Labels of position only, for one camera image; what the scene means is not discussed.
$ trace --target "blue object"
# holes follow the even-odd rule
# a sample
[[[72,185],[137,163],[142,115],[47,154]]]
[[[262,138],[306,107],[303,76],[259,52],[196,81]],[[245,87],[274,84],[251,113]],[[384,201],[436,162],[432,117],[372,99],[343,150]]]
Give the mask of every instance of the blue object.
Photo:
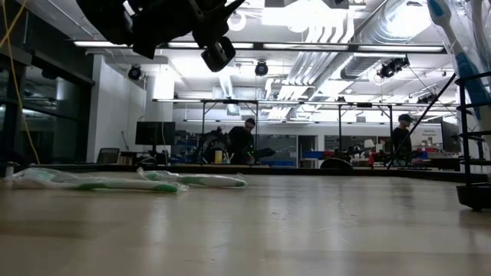
[[[323,157],[324,152],[322,151],[305,151],[303,152],[303,158],[316,158],[319,159]]]

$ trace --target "person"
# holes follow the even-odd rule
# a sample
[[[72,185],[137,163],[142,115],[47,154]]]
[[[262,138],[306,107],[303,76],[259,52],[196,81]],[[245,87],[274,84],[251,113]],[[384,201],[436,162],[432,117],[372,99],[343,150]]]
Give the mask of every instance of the person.
[[[411,117],[408,114],[402,114],[399,116],[399,126],[392,132],[392,140],[394,144],[394,152],[399,149],[396,155],[396,166],[406,166],[409,163],[410,155],[413,151],[411,146],[411,138],[406,136],[409,134],[409,126],[411,125]]]
[[[229,154],[233,154],[232,164],[247,164],[250,157],[249,150],[254,147],[254,137],[251,134],[254,127],[255,120],[249,118],[244,122],[244,126],[234,126],[230,130]]]

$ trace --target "metal pole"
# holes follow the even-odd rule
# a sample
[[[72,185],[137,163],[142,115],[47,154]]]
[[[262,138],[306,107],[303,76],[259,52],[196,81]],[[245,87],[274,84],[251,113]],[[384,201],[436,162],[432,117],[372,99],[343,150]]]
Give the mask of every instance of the metal pole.
[[[341,132],[341,104],[338,106],[338,112],[339,112],[339,156],[338,157],[341,157],[341,151],[343,149],[343,142],[342,142],[342,132]]]
[[[466,88],[464,84],[459,84],[460,93],[460,121],[462,122],[462,146],[464,159],[464,172],[466,173],[466,185],[470,186],[470,154],[469,154],[469,137],[467,136],[467,109],[463,106],[466,104]]]
[[[205,137],[205,115],[206,115],[206,102],[203,101],[203,121],[201,123],[201,137],[198,139],[198,144],[199,141]],[[203,147],[201,147],[201,154],[199,155],[199,163],[203,164]]]
[[[259,103],[255,104],[255,142],[254,150],[258,150]]]
[[[394,131],[394,120],[392,118],[392,106],[389,106],[389,124],[390,124],[390,156],[394,155],[394,141],[392,137],[392,133]]]
[[[414,124],[413,128],[410,130],[410,132],[406,135],[406,137],[404,137],[404,139],[402,140],[402,142],[400,143],[399,147],[396,149],[394,155],[392,156],[392,160],[390,161],[389,163],[389,166],[387,167],[387,169],[390,169],[392,167],[392,164],[394,163],[395,159],[396,159],[396,155],[399,153],[400,149],[402,149],[402,146],[404,145],[404,142],[406,142],[407,139],[409,139],[409,137],[411,136],[411,134],[413,134],[413,132],[416,130],[417,126],[421,123],[421,120],[423,120],[423,118],[427,115],[428,111],[430,111],[431,107],[438,101],[438,98],[443,94],[443,92],[445,92],[445,90],[450,86],[450,84],[453,82],[453,79],[456,77],[455,73],[453,73],[452,77],[447,81],[447,83],[445,84],[445,86],[442,88],[442,90],[437,94],[437,96],[431,101],[431,103],[428,105],[428,107],[426,108],[426,110],[423,112],[423,114],[421,114],[421,117],[420,119],[418,119],[418,121]]]

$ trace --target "plastic bag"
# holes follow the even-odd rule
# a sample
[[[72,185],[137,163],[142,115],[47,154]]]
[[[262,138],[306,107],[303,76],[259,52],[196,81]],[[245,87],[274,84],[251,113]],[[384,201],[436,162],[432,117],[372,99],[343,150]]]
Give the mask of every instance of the plastic bag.
[[[4,183],[12,189],[132,189],[154,192],[179,192],[186,191],[189,188],[171,181],[112,179],[41,168],[25,169],[4,179]]]
[[[189,186],[205,186],[214,188],[244,188],[248,183],[238,174],[236,178],[229,176],[212,176],[206,174],[180,175],[167,171],[144,171],[139,168],[138,173],[145,179],[152,181],[178,182]]]

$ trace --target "security camera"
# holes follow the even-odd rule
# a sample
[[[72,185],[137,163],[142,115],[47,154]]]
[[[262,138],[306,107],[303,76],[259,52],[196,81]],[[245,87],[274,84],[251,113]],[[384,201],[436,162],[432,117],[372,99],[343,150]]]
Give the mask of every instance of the security camera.
[[[262,77],[268,74],[268,65],[266,65],[266,61],[258,61],[258,64],[255,66],[255,75],[258,77]]]
[[[128,71],[128,77],[133,81],[140,81],[145,77],[145,72],[141,70],[140,64],[133,64]]]

